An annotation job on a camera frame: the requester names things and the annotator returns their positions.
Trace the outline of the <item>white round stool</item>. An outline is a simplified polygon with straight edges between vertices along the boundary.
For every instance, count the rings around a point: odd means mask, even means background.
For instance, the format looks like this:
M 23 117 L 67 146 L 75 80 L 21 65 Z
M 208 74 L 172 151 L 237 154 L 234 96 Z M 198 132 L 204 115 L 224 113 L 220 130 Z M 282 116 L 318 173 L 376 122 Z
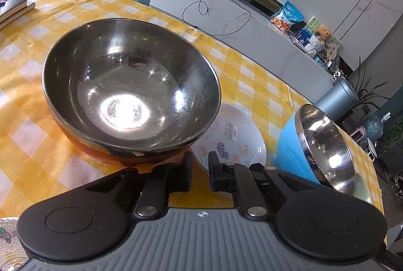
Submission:
M 367 138 L 366 141 L 367 141 L 367 155 L 370 157 L 372 162 L 374 162 L 378 157 L 378 154 L 376 153 L 376 148 L 373 142 L 370 140 L 370 138 Z

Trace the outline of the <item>blue snack bag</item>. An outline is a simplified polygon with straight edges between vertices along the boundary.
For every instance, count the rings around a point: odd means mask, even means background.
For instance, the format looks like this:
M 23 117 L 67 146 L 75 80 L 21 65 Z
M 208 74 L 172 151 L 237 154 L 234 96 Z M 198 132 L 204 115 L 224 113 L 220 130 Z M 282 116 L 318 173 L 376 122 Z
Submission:
M 304 15 L 289 1 L 273 16 L 271 22 L 278 30 L 287 33 L 291 26 L 303 21 Z

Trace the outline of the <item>blue water jug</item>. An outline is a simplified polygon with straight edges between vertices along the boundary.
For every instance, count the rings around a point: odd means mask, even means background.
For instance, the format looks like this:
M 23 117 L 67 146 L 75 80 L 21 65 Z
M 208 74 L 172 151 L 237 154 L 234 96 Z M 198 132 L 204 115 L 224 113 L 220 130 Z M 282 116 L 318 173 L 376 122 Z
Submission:
M 382 117 L 376 115 L 370 116 L 363 123 L 367 138 L 369 138 L 373 143 L 380 139 L 381 136 L 383 136 L 384 125 L 390 117 L 390 112 L 384 114 Z

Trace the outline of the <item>small white sticker plate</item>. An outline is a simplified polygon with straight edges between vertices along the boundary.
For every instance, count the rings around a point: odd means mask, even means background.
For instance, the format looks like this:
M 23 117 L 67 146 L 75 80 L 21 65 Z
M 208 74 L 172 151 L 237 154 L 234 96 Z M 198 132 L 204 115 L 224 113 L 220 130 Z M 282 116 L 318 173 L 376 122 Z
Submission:
M 208 153 L 217 153 L 222 163 L 233 162 L 250 167 L 266 165 L 264 138 L 251 116 L 230 104 L 222 103 L 219 113 L 207 131 L 191 146 L 194 161 L 199 165 L 193 175 L 191 193 L 208 197 L 210 191 Z

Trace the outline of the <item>pink small stand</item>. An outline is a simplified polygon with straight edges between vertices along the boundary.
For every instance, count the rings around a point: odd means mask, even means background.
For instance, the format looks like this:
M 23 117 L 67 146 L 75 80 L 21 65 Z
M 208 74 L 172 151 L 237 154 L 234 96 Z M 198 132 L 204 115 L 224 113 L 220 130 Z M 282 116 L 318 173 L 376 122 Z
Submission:
M 364 142 L 367 138 L 366 129 L 363 126 L 359 126 L 350 134 L 350 137 L 355 143 Z

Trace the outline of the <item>grey metal trash can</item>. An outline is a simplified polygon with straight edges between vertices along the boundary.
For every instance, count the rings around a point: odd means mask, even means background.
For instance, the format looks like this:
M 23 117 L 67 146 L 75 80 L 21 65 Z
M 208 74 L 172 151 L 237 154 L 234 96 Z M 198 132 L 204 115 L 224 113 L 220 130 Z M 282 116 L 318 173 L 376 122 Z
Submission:
M 358 102 L 359 97 L 352 85 L 346 79 L 338 78 L 315 106 L 336 122 Z

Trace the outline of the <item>brown teddy bear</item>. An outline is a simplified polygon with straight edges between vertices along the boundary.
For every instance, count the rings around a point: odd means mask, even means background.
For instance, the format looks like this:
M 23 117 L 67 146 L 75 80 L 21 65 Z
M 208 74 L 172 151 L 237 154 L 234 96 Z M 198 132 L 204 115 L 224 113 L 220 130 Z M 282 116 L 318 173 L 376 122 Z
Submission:
M 321 43 L 325 44 L 331 38 L 332 33 L 327 26 L 322 24 L 315 30 L 315 36 Z

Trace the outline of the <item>tall leafy plant right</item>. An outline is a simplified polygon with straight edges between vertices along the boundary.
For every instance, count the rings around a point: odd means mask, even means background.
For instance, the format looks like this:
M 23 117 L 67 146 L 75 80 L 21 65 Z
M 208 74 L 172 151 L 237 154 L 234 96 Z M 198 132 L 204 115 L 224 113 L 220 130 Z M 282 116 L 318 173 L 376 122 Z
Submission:
M 389 98 L 383 96 L 377 92 L 377 89 L 387 85 L 389 81 L 382 82 L 381 84 L 375 85 L 370 88 L 371 78 L 366 78 L 366 64 L 362 64 L 361 58 L 359 58 L 359 67 L 358 67 L 358 78 L 357 82 L 354 84 L 350 80 L 347 80 L 348 84 L 352 86 L 353 93 L 358 97 L 358 102 L 353 104 L 353 107 L 346 111 L 345 114 L 338 119 L 338 125 L 343 127 L 346 125 L 346 120 L 352 116 L 354 110 L 359 108 L 360 106 L 370 105 L 373 106 L 376 110 L 380 108 L 378 104 L 373 102 L 375 98 L 382 98 L 383 100 L 388 100 Z

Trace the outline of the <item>clear glass beaded plate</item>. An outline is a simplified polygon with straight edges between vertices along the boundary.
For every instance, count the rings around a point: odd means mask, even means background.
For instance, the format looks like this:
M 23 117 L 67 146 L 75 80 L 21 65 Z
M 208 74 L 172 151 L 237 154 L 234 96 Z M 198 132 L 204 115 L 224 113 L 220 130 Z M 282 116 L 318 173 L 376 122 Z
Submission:
M 1 218 L 0 224 L 0 269 L 1 271 L 18 270 L 27 260 L 27 254 L 22 247 L 16 226 L 18 217 Z

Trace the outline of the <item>blue steel bowl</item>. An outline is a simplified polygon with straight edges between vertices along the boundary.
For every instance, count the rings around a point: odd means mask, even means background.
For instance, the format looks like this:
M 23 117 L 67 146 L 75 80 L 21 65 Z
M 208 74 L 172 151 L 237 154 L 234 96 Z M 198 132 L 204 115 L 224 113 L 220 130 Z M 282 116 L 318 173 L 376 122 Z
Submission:
M 311 104 L 301 106 L 283 127 L 275 166 L 346 195 L 356 188 L 353 157 L 339 128 Z

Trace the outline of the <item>white tv cabinet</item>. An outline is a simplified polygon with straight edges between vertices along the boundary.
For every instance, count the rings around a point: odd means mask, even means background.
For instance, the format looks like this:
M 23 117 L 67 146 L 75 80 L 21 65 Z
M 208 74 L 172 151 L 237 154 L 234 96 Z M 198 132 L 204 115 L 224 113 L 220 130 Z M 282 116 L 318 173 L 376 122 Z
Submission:
M 150 5 L 238 50 L 312 102 L 333 87 L 328 72 L 240 0 L 151 0 Z

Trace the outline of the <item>black notebook with pen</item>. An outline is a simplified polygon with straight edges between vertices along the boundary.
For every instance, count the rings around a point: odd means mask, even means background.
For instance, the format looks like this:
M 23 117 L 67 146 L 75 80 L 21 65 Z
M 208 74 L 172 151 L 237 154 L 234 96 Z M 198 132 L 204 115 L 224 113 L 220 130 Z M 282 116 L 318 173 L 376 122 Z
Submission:
M 31 11 L 35 6 L 36 4 L 30 0 L 6 0 L 5 3 L 1 3 L 0 29 Z

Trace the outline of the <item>yellow checkered tablecloth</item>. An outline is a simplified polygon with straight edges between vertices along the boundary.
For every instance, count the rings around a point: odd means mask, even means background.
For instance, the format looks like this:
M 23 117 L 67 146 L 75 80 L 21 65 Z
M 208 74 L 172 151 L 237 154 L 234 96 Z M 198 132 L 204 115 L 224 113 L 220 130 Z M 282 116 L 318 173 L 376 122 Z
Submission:
M 270 156 L 281 129 L 306 103 L 285 82 L 243 54 L 154 8 L 132 0 L 30 0 L 35 8 L 1 30 L 1 216 L 116 172 L 76 148 L 59 129 L 42 91 L 50 47 L 76 26 L 99 18 L 132 18 L 170 29 L 214 66 L 224 103 L 247 114 Z

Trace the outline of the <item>orange steel bowl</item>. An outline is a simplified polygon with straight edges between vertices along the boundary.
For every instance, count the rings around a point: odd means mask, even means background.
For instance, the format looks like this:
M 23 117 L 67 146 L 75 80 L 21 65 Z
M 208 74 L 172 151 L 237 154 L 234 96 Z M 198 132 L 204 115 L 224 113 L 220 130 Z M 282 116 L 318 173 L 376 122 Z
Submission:
M 125 167 L 183 152 L 221 105 L 219 78 L 193 44 L 127 18 L 95 20 L 60 37 L 44 61 L 42 87 L 77 148 Z

